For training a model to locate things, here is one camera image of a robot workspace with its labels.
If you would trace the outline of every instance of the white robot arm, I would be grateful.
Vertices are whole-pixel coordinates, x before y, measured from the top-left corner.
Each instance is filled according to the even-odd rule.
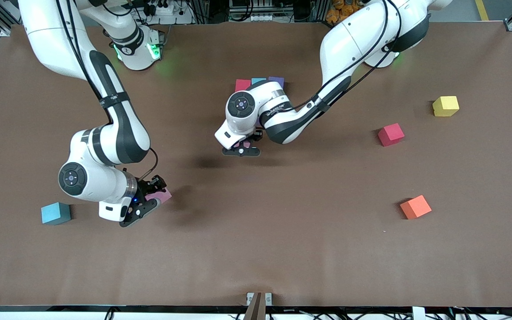
[[[398,52],[413,47],[425,37],[428,7],[440,9],[451,0],[363,2],[364,8],[333,27],[323,38],[320,49],[323,85],[311,99],[293,107],[279,83],[273,81],[260,81],[231,95],[225,107],[226,120],[215,133],[224,154],[258,156],[260,151],[250,147],[252,141],[262,136],[256,130],[258,123],[276,143],[287,144],[297,138],[362,80],[349,87],[351,75],[359,64],[371,65],[371,71],[389,65]]]
[[[166,185],[159,176],[146,182],[114,167],[140,162],[150,150],[150,138],[110,61],[88,39],[79,10],[101,17],[108,34],[116,37],[114,42],[132,48],[125,51],[123,59],[130,68],[144,68],[154,60],[144,41],[147,30],[128,16],[108,17],[105,8],[94,7],[91,2],[20,0],[19,5],[39,61],[61,75],[87,80],[110,120],[72,137],[70,156],[59,172],[59,185],[74,198],[99,202],[101,217],[127,227],[159,206],[159,199],[148,201],[145,196],[165,192]]]

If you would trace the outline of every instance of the blue cube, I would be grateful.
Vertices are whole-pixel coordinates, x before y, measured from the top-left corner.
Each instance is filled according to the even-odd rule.
[[[260,82],[260,81],[266,81],[266,78],[252,78],[252,84]]]
[[[71,208],[60,202],[41,208],[43,224],[57,225],[71,220]]]
[[[282,89],[284,88],[284,78],[282,77],[268,77],[269,81],[276,81],[282,86]]]

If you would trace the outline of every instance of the brown table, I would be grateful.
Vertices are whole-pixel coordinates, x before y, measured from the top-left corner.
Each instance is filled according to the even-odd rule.
[[[277,75],[300,103],[321,81],[321,24],[174,27],[164,59],[120,65],[173,198],[122,229],[56,182],[78,130],[106,122],[87,83],[0,41],[0,304],[512,305],[512,33],[431,24],[291,144],[221,155],[213,133],[237,78]],[[436,118],[431,103],[457,95]],[[406,138],[380,146],[398,122]],[[148,156],[128,169],[137,176]],[[405,220],[423,194],[433,211]],[[75,204],[42,225],[40,207]]]

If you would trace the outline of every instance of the yellow tape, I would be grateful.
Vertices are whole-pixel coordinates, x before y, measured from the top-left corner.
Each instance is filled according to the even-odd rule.
[[[475,4],[477,5],[477,11],[479,12],[481,21],[489,21],[489,16],[487,16],[487,11],[485,10],[483,0],[475,0]]]

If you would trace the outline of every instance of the yellow cube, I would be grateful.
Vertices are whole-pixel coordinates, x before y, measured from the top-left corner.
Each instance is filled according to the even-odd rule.
[[[460,109],[456,96],[439,97],[432,106],[437,117],[451,117]]]

